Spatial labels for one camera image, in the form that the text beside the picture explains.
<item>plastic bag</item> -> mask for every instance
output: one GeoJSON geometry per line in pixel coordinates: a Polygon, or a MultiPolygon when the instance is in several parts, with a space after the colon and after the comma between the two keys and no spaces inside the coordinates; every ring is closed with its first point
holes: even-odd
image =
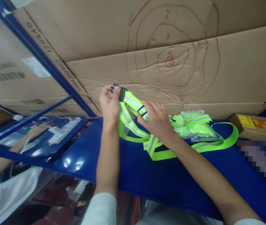
{"type": "Polygon", "coordinates": [[[182,115],[170,116],[170,119],[174,130],[181,136],[181,138],[188,139],[196,135],[191,132],[187,126],[183,127],[183,125],[186,124],[186,119],[182,115]]]}
{"type": "Polygon", "coordinates": [[[173,128],[183,139],[191,138],[192,142],[220,141],[221,137],[212,130],[209,123],[195,123],[183,127],[202,115],[205,115],[204,110],[182,111],[180,115],[172,116],[173,128]]]}

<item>small box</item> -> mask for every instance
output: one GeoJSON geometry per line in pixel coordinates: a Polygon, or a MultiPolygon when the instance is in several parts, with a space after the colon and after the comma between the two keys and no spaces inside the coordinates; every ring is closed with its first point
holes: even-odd
{"type": "Polygon", "coordinates": [[[240,138],[253,141],[266,141],[266,118],[235,113],[229,121],[234,124],[240,138]]]}

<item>right hand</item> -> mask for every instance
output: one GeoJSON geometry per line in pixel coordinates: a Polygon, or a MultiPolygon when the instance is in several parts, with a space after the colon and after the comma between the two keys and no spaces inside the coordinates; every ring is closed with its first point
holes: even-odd
{"type": "Polygon", "coordinates": [[[162,143],[172,139],[178,133],[171,126],[169,116],[164,105],[158,102],[141,101],[148,113],[148,121],[137,114],[137,121],[144,126],[152,135],[157,137],[162,143]]]}

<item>reflective safety vest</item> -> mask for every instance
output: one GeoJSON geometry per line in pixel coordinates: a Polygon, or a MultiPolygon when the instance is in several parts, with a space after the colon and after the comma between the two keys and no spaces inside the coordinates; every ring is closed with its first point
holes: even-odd
{"type": "MultiPolygon", "coordinates": [[[[158,138],[156,138],[154,135],[148,134],[145,131],[137,127],[135,122],[132,120],[132,117],[130,116],[128,109],[126,108],[126,104],[130,106],[129,107],[130,111],[134,115],[137,116],[137,113],[139,113],[144,120],[148,121],[148,114],[147,114],[146,108],[144,107],[144,105],[141,103],[140,100],[138,100],[131,92],[129,92],[124,87],[120,87],[119,103],[120,103],[119,136],[121,138],[127,141],[131,141],[131,142],[138,142],[138,143],[142,142],[144,150],[148,152],[149,156],[154,161],[176,157],[176,155],[171,150],[155,152],[156,148],[163,145],[162,142],[158,138]],[[138,137],[134,138],[134,137],[127,136],[123,130],[123,125],[125,125],[133,134],[135,134],[138,137]]],[[[174,130],[177,131],[178,129],[181,129],[182,127],[185,127],[185,126],[189,126],[191,124],[205,123],[205,122],[206,123],[212,122],[211,118],[208,115],[201,115],[198,117],[194,117],[186,121],[186,123],[181,126],[174,123],[173,121],[171,123],[172,123],[174,130]]],[[[221,122],[221,123],[216,123],[216,124],[232,125],[233,132],[231,136],[228,137],[227,139],[223,139],[220,136],[221,141],[219,142],[200,142],[200,143],[196,143],[192,145],[191,147],[194,150],[196,150],[198,153],[226,149],[228,147],[231,147],[237,141],[238,130],[233,124],[229,122],[223,122],[223,123],[221,122]]]]}

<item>white sleeve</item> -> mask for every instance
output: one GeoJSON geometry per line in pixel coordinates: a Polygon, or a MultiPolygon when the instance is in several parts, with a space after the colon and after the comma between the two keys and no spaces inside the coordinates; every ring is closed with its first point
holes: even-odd
{"type": "Polygon", "coordinates": [[[266,224],[256,219],[241,219],[237,221],[234,225],[266,225],[266,224]]]}
{"type": "Polygon", "coordinates": [[[116,225],[117,202],[110,193],[93,196],[81,225],[116,225]]]}

